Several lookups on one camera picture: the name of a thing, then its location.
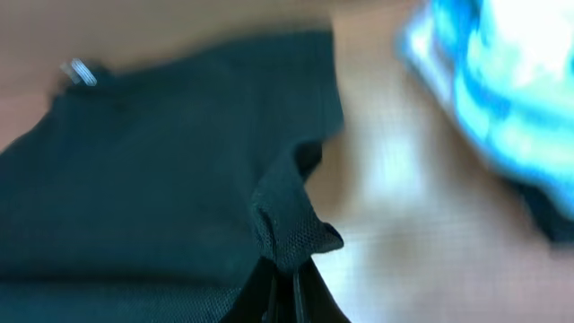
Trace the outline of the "black t-shirt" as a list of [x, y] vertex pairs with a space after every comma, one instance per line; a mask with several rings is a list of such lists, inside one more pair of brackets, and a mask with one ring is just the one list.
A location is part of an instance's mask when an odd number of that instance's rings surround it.
[[305, 190], [344, 122], [332, 32], [75, 66], [1, 155], [2, 321], [220, 322], [266, 258], [296, 322], [293, 275], [344, 244]]

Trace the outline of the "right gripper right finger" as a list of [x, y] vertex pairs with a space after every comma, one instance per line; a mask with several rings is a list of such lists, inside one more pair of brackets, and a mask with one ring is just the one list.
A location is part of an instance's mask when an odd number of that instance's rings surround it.
[[351, 323], [338, 307], [312, 259], [292, 278], [297, 323]]

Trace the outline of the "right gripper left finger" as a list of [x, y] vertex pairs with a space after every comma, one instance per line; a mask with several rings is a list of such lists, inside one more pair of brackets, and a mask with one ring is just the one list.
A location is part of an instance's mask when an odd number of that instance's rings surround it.
[[260, 258], [231, 309], [220, 323], [275, 323], [276, 279], [274, 263]]

